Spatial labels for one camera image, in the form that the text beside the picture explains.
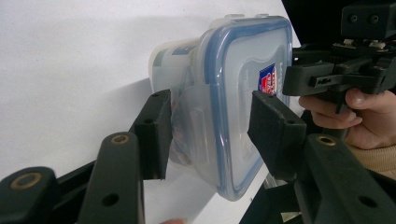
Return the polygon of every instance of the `brass insert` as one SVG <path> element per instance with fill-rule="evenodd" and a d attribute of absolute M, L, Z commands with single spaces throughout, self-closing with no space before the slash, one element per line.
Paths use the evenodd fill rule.
<path fill-rule="evenodd" d="M 129 141 L 128 135 L 119 134 L 111 138 L 111 143 L 113 145 L 122 145 Z"/>
<path fill-rule="evenodd" d="M 321 144 L 326 145 L 328 147 L 333 147 L 336 144 L 335 141 L 332 138 L 327 137 L 327 136 L 318 136 L 317 140 Z"/>
<path fill-rule="evenodd" d="M 41 180 L 41 174 L 34 172 L 18 176 L 11 182 L 11 189 L 29 189 Z"/>

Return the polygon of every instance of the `finger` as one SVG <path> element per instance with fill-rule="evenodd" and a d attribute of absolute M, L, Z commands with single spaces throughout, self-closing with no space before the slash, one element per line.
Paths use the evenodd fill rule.
<path fill-rule="evenodd" d="M 170 219 L 161 224 L 185 224 L 185 223 L 187 223 L 186 219 L 182 218 L 182 219 Z"/>
<path fill-rule="evenodd" d="M 362 122 L 362 118 L 356 116 L 353 119 L 342 120 L 331 118 L 315 111 L 311 111 L 311 114 L 312 120 L 316 125 L 328 129 L 347 129 Z"/>
<path fill-rule="evenodd" d="M 300 97 L 299 104 L 305 109 L 317 112 L 325 117 L 329 117 L 332 119 L 339 119 L 341 121 L 352 121 L 354 118 L 356 118 L 356 113 L 350 109 L 336 114 L 336 104 L 320 100 L 313 95 Z"/>
<path fill-rule="evenodd" d="M 354 109 L 371 109 L 376 113 L 394 112 L 396 96 L 391 91 L 379 94 L 365 94 L 358 89 L 346 92 L 346 103 Z"/>

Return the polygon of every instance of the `container lid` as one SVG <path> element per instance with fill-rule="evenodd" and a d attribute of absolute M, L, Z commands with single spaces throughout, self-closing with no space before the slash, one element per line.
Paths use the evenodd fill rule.
<path fill-rule="evenodd" d="M 173 111 L 173 161 L 187 159 L 219 195 L 241 198 L 262 166 L 247 134 L 252 92 L 272 93 L 288 105 L 282 83 L 290 64 L 291 27 L 282 17 L 231 18 L 204 33 L 192 85 Z"/>

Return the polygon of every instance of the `human hand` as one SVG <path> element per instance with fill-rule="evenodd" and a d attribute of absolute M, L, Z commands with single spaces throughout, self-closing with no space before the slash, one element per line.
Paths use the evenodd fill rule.
<path fill-rule="evenodd" d="M 320 127 L 349 128 L 345 142 L 352 146 L 372 149 L 396 145 L 396 96 L 391 91 L 371 95 L 348 90 L 346 104 L 351 109 L 340 114 L 335 114 L 336 104 L 314 95 L 300 97 L 299 104 L 311 111 Z"/>
<path fill-rule="evenodd" d="M 170 219 L 161 224 L 185 224 L 187 221 L 185 219 Z"/>

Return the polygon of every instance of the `clear plastic container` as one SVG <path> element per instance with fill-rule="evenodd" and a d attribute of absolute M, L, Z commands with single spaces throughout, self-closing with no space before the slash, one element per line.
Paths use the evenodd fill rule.
<path fill-rule="evenodd" d="M 291 65 L 291 26 L 279 16 L 225 18 L 201 38 L 160 46 L 152 54 L 154 91 L 172 92 L 170 159 L 191 168 L 220 196 L 243 196 L 262 166 L 248 137 L 252 92 L 282 95 Z"/>

